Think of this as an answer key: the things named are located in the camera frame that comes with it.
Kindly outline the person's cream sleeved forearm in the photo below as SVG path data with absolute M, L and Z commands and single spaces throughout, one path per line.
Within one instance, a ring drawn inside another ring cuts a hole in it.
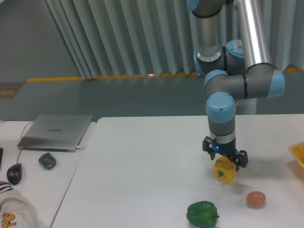
M 2 228 L 38 228 L 34 206 L 8 182 L 0 182 L 0 226 Z

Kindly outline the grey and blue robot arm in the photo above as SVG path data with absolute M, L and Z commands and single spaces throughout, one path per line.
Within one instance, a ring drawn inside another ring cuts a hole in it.
M 225 5 L 237 11 L 240 39 L 221 46 L 216 16 Z M 236 170 L 246 167 L 247 152 L 236 148 L 237 100 L 280 96 L 285 76 L 275 70 L 269 53 L 260 3 L 257 0 L 189 0 L 188 10 L 199 19 L 199 47 L 194 53 L 196 70 L 206 74 L 204 91 L 210 135 L 202 148 L 212 159 L 227 157 Z

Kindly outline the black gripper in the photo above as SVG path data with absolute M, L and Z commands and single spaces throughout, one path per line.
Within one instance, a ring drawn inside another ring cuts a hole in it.
M 245 168 L 248 164 L 247 151 L 236 150 L 236 139 L 233 139 L 229 143 L 220 144 L 217 142 L 217 139 L 206 136 L 202 142 L 202 149 L 210 155 L 211 160 L 214 160 L 216 153 L 229 158 L 235 164 L 236 171 L 240 167 Z

